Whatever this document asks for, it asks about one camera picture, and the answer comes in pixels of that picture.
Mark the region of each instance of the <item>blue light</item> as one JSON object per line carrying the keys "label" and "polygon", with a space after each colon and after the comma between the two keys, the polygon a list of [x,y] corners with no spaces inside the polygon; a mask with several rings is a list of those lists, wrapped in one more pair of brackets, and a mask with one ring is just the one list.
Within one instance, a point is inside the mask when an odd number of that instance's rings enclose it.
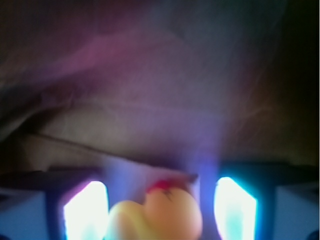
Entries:
{"label": "blue light", "polygon": [[230,177],[219,179],[214,196],[214,216],[223,240],[254,240],[257,199]]}
{"label": "blue light", "polygon": [[108,192],[100,181],[91,181],[64,207],[67,240],[101,240],[108,224]]}

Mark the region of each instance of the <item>rubber duck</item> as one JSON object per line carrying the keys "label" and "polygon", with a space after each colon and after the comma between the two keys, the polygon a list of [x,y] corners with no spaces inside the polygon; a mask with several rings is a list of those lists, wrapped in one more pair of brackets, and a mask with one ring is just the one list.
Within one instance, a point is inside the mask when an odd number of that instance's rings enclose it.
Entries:
{"label": "rubber duck", "polygon": [[160,180],[146,190],[145,201],[121,201],[109,212],[107,240],[197,240],[202,234],[200,207],[187,185]]}

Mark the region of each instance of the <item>white light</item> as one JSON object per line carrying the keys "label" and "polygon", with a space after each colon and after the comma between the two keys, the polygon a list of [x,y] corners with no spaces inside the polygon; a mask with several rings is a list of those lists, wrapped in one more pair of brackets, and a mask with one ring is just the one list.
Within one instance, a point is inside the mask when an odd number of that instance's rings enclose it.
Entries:
{"label": "white light", "polygon": [[214,216],[223,240],[254,240],[257,200],[230,177],[217,182]]}
{"label": "white light", "polygon": [[108,224],[108,192],[100,181],[91,181],[64,207],[67,240],[102,240]]}

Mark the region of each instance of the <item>glowing light panel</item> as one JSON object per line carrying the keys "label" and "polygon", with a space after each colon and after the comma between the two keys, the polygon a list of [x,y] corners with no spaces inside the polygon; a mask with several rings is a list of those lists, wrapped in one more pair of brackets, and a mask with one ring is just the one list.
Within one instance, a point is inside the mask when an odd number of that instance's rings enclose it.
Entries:
{"label": "glowing light panel", "polygon": [[223,240],[254,240],[257,200],[230,177],[217,182],[214,216]]}
{"label": "glowing light panel", "polygon": [[91,181],[63,207],[67,240],[102,240],[108,224],[108,192]]}

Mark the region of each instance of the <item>bright light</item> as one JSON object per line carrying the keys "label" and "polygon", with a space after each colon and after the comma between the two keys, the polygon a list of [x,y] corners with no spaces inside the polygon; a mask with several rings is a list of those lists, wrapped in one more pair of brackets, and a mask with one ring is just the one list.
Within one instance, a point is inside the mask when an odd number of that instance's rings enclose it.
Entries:
{"label": "bright light", "polygon": [[91,181],[64,207],[67,240],[102,240],[108,224],[108,192],[100,181]]}
{"label": "bright light", "polygon": [[257,200],[230,177],[217,182],[214,216],[223,240],[254,240]]}

